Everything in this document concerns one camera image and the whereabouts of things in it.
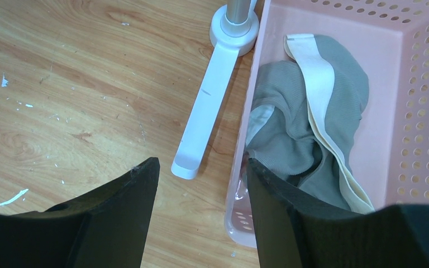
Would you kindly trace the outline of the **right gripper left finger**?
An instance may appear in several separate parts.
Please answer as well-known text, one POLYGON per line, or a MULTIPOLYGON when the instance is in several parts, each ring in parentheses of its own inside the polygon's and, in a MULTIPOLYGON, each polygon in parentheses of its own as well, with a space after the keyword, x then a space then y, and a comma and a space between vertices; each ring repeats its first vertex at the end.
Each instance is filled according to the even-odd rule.
POLYGON ((43 212, 0 214, 0 267, 140 267, 159 159, 43 212))

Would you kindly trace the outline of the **grey underwear beige waistband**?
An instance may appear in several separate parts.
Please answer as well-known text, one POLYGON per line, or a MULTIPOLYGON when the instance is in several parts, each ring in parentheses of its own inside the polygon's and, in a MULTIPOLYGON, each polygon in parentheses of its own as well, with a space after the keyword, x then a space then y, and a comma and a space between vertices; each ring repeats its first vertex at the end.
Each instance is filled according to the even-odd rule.
POLYGON ((245 157, 328 204, 372 212, 349 165, 368 103, 368 76, 329 36, 291 34, 283 45, 286 60, 259 67, 245 157))

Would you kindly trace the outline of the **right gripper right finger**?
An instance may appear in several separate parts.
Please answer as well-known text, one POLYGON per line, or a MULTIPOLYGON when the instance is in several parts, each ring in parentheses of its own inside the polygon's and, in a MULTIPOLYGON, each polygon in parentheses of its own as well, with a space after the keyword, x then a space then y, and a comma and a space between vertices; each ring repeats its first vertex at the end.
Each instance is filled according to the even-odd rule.
POLYGON ((429 205, 358 214, 247 165, 261 267, 429 267, 429 205))

